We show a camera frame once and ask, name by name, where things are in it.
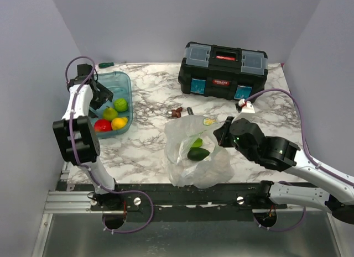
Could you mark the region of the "green fake pear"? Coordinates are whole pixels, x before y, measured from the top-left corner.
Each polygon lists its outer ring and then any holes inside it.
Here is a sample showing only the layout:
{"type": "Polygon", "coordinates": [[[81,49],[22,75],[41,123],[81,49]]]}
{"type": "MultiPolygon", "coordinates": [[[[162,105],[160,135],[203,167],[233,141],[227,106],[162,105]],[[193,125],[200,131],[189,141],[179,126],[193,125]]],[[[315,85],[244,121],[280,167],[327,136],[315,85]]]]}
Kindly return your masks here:
{"type": "Polygon", "coordinates": [[[112,107],[106,107],[102,113],[103,119],[112,121],[118,117],[118,112],[112,107]]]}

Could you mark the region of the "green fake lime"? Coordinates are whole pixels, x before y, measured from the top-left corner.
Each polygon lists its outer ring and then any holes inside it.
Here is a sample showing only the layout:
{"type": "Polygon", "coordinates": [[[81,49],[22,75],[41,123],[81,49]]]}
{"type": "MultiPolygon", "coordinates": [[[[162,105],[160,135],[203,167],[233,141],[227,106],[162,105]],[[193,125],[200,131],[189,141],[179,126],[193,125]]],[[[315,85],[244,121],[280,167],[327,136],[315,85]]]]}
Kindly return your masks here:
{"type": "Polygon", "coordinates": [[[114,101],[113,106],[117,112],[125,112],[128,110],[128,102],[124,98],[118,98],[114,101]]]}

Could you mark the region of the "dark green fake avocado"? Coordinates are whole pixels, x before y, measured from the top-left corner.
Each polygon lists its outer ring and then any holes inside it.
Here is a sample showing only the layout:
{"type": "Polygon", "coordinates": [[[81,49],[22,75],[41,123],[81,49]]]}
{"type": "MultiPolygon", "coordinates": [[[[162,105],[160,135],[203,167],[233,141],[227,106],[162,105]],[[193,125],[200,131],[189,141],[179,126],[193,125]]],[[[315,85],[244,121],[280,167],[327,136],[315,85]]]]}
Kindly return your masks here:
{"type": "Polygon", "coordinates": [[[209,156],[210,152],[204,148],[191,148],[187,158],[191,161],[201,161],[209,156]]]}

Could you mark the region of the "red fake apple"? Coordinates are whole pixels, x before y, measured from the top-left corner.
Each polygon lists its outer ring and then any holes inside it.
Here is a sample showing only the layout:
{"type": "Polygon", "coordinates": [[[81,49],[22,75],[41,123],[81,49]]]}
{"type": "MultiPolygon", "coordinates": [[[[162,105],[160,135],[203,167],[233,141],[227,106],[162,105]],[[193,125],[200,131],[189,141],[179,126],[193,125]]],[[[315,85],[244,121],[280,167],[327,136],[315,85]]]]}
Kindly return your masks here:
{"type": "Polygon", "coordinates": [[[109,132],[112,130],[111,122],[106,119],[98,119],[93,128],[97,133],[109,132]]]}

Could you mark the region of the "yellow fake lemon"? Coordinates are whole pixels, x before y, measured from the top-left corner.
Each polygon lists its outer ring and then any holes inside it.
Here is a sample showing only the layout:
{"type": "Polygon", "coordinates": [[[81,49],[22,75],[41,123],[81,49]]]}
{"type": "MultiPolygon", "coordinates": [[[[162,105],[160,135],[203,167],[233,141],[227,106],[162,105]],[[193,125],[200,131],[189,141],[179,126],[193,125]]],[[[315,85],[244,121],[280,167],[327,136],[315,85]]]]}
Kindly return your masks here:
{"type": "Polygon", "coordinates": [[[111,129],[112,130],[119,130],[124,128],[128,124],[127,117],[117,117],[111,121],[111,129]]]}

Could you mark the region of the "translucent plastic bag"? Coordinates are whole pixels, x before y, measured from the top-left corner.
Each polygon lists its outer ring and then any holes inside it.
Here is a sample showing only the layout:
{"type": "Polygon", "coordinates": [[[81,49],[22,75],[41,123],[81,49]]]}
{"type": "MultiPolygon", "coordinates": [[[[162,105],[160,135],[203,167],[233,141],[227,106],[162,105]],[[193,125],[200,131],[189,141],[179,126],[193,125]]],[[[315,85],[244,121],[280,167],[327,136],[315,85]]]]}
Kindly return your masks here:
{"type": "Polygon", "coordinates": [[[169,121],[164,128],[164,165],[174,186],[208,188],[234,176],[229,152],[213,132],[217,120],[189,115],[169,121]]]}

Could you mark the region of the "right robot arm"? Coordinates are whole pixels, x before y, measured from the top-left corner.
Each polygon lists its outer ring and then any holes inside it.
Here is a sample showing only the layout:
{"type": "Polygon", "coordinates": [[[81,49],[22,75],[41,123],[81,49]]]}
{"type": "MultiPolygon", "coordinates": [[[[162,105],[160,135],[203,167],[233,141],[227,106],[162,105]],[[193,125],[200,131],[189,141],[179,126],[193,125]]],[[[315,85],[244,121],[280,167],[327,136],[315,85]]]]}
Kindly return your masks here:
{"type": "Polygon", "coordinates": [[[229,117],[213,134],[219,146],[236,149],[248,161],[313,184],[313,187],[301,187],[264,181],[254,195],[258,207],[293,204],[316,208],[353,224],[352,176],[306,156],[303,149],[285,138],[265,136],[257,124],[245,118],[229,117]]]}

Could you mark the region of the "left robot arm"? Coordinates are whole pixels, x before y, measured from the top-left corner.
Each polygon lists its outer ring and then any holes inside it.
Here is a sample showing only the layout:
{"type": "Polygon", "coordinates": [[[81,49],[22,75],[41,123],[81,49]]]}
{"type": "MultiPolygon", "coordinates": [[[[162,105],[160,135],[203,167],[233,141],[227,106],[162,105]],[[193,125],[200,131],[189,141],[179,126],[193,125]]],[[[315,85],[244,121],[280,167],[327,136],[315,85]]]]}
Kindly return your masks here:
{"type": "Polygon", "coordinates": [[[63,159],[79,167],[91,180],[95,191],[91,202],[102,209],[119,209],[123,197],[116,192],[116,181],[109,175],[100,159],[100,143],[91,124],[90,108],[98,109],[112,101],[113,93],[98,82],[95,67],[77,66],[77,76],[68,80],[70,93],[65,114],[53,123],[53,132],[63,159]]]}

